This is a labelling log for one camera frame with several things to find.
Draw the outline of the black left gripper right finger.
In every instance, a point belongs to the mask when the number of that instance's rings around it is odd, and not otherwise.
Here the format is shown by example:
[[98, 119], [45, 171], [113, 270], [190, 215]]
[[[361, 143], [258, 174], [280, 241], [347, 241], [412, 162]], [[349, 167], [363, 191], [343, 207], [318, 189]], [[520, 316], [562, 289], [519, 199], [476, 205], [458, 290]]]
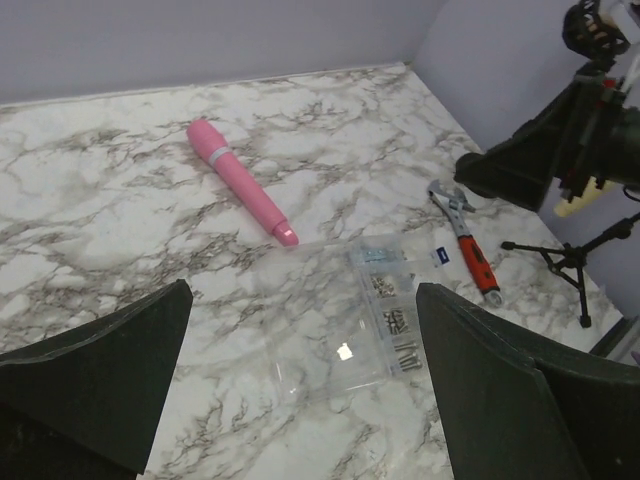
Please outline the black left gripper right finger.
[[639, 371], [491, 314], [446, 287], [416, 293], [458, 479], [635, 479]]

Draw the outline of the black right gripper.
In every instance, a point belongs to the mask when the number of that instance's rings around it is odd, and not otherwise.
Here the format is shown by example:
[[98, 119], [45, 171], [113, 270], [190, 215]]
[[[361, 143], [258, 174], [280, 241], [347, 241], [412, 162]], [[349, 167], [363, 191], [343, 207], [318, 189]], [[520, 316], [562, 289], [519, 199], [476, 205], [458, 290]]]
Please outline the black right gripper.
[[601, 189], [611, 177], [607, 150], [624, 100], [617, 79], [577, 75], [509, 139], [483, 154], [460, 157], [454, 180], [526, 210], [541, 207], [556, 177], [564, 198], [582, 196], [591, 179]]

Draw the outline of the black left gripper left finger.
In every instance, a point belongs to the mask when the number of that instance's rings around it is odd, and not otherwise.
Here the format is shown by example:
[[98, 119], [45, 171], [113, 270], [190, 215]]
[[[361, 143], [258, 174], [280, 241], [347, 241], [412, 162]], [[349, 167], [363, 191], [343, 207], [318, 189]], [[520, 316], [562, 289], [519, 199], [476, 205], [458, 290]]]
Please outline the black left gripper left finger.
[[135, 479], [146, 469], [193, 295], [178, 280], [1, 356], [4, 479]]

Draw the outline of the yellow toy microphone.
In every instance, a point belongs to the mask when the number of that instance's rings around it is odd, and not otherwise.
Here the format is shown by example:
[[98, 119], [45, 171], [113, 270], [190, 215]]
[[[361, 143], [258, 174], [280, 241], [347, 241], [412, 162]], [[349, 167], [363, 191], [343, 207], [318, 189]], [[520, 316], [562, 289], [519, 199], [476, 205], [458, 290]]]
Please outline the yellow toy microphone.
[[595, 177], [591, 177], [581, 196], [574, 196], [571, 200], [563, 199], [554, 207], [554, 214], [564, 218], [592, 204], [604, 193], [612, 190], [617, 184], [610, 180], [599, 184]]

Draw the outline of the black tripod stand shock mount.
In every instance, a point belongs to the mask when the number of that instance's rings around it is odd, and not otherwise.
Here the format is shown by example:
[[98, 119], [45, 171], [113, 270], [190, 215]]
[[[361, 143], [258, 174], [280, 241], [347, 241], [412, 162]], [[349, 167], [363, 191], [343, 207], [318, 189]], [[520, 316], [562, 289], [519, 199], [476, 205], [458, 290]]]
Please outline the black tripod stand shock mount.
[[538, 253], [552, 274], [563, 279], [578, 291], [581, 309], [579, 322], [582, 328], [589, 328], [592, 325], [592, 320], [588, 312], [584, 273], [588, 254], [609, 241], [629, 238], [634, 225], [638, 221], [638, 213], [631, 217], [623, 218], [594, 239], [580, 246], [572, 246], [570, 243], [565, 243], [561, 248], [554, 249], [504, 241], [500, 248], [507, 251], [520, 250]]

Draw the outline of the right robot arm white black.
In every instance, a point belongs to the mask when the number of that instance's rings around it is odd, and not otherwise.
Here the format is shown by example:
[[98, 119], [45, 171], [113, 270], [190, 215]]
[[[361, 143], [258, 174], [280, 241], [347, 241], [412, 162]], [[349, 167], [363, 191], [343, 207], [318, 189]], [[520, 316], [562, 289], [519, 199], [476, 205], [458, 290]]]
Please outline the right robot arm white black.
[[580, 197], [591, 179], [639, 188], [639, 109], [620, 81], [579, 71], [535, 118], [483, 154], [463, 155], [454, 181], [485, 198], [540, 209], [552, 181]]

